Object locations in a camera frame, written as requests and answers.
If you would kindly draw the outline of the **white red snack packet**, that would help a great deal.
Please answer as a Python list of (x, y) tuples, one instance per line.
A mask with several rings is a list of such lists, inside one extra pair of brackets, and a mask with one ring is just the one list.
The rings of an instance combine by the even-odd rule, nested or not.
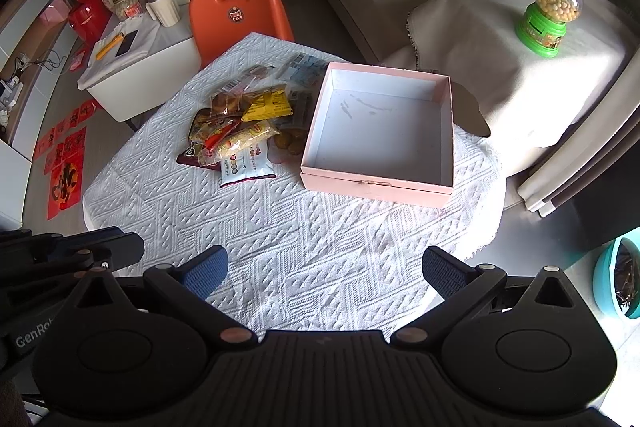
[(245, 181), (271, 179), (277, 176), (268, 158), (266, 141), (224, 158), (220, 163), (221, 185), (229, 186)]

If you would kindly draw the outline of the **yellow red snack packet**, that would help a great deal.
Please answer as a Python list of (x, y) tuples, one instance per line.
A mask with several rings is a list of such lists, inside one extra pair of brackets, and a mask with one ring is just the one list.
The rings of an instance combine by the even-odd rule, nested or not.
[(240, 124), (239, 116), (212, 115), (208, 108), (202, 108), (192, 120), (189, 141), (207, 150), (215, 150)]

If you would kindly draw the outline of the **clear pack yellow pastries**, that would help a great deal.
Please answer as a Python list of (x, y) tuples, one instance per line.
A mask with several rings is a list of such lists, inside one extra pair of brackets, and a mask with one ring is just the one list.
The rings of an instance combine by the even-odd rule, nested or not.
[(302, 128), (280, 130), (273, 137), (273, 144), (280, 152), (298, 156), (306, 146), (307, 132)]

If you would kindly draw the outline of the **yellow snack bag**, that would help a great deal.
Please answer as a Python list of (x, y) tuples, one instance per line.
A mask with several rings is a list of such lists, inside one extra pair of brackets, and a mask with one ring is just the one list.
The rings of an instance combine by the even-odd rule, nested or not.
[(293, 109), (288, 101), (284, 86), (244, 94), (243, 103), (246, 105), (246, 109), (244, 109), (241, 120), (245, 122), (293, 115)]

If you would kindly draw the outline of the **blue white snack packet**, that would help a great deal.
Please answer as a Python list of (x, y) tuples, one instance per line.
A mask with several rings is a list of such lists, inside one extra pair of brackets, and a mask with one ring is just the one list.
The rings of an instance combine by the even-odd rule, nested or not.
[(310, 89), (324, 78), (328, 65), (329, 63), (321, 58), (306, 53), (296, 53), (278, 70), (276, 78)]

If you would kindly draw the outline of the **dark red chicken snack bag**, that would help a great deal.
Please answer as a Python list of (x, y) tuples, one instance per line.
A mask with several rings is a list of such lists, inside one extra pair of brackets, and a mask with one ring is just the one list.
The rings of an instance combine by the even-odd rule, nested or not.
[(198, 162), (198, 153), (201, 152), (202, 148), (203, 147), (201, 146), (201, 144), (191, 143), (186, 150), (184, 150), (182, 153), (180, 153), (177, 156), (176, 161), (180, 165), (219, 171), (220, 170), (219, 162), (213, 165), (201, 165)]

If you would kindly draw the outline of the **white textured tablecloth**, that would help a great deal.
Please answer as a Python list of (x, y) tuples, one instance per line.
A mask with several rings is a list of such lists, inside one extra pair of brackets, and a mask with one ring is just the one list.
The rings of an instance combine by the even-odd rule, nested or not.
[(215, 171), (178, 163), (195, 113), (216, 88), (298, 51), (253, 34), (196, 74), (86, 188), (85, 224), (142, 237), (130, 277), (226, 248), (229, 272), (209, 302), (256, 333), (390, 334), (434, 305), (422, 275), (426, 247), (466, 260), (494, 239), (506, 176), (488, 143), (463, 130), (454, 134), (454, 191), (439, 209), (311, 192), (292, 165), (278, 166), (272, 179), (223, 186)]

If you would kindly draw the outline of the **red paper couplets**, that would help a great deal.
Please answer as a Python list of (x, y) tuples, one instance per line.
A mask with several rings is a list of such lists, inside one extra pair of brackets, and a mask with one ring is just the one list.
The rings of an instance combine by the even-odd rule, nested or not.
[(42, 173), (48, 181), (48, 220), (80, 202), (87, 121), (99, 109), (100, 104), (94, 100), (81, 103), (36, 143), (35, 159), (44, 157)]

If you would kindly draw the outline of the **teal plastic basin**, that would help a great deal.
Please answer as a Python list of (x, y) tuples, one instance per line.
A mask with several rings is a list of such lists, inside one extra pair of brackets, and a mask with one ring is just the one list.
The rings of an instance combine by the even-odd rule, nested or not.
[(616, 319), (639, 318), (639, 229), (604, 246), (593, 270), (592, 291), (600, 311)]

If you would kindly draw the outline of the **pink cardboard box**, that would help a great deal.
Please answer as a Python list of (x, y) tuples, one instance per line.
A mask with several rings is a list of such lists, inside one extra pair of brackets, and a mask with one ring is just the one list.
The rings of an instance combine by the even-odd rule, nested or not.
[(300, 177), (311, 191), (444, 207), (454, 191), (450, 78), (330, 63)]

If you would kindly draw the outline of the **white side table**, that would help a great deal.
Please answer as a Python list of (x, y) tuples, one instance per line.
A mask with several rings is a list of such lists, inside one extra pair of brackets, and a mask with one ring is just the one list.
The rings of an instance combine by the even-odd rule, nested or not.
[[(201, 68), (189, 17), (190, 0), (175, 0), (180, 22), (163, 27), (146, 7), (126, 20), (116, 16), (107, 23), (93, 47), (77, 87), (89, 94), (120, 122), (128, 122), (163, 105)], [(122, 39), (136, 30), (130, 50), (115, 54)]]

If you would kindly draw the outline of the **black smartphone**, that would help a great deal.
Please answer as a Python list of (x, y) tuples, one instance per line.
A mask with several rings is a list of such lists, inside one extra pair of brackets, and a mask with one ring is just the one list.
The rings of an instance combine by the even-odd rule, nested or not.
[(137, 37), (137, 33), (138, 32), (136, 30), (128, 32), (128, 34), (122, 39), (122, 43), (115, 54), (116, 57), (122, 56), (130, 50), (134, 43), (134, 39)]

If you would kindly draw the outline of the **green gumball dispenser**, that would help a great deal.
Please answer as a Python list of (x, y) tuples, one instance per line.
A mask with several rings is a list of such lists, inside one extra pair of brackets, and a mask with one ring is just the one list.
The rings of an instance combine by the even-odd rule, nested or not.
[(534, 0), (515, 26), (521, 43), (539, 56), (556, 57), (566, 26), (582, 15), (582, 0)]

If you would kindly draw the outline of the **orange plastic chair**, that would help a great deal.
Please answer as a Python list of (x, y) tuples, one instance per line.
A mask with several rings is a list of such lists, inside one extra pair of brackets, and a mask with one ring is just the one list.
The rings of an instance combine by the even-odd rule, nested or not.
[(294, 41), (282, 0), (190, 0), (189, 17), (201, 68), (252, 32)]

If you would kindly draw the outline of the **cream cup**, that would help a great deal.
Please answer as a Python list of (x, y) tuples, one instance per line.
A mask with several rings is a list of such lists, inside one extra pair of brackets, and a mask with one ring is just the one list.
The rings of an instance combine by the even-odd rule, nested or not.
[(163, 27), (172, 27), (180, 22), (180, 12), (175, 0), (146, 0), (146, 10), (152, 20)]

